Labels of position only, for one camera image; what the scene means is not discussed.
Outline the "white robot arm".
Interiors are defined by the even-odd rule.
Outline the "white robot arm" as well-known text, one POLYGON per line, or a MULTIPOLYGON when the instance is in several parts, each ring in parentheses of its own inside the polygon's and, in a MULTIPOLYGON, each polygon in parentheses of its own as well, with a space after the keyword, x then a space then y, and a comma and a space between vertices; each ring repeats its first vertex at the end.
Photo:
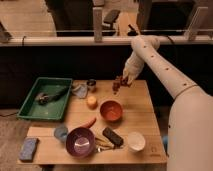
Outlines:
POLYGON ((163 58, 157 36, 134 36, 123 75, 131 84, 147 64, 174 99, 168 123, 167 171, 213 171, 213 96, 163 58))

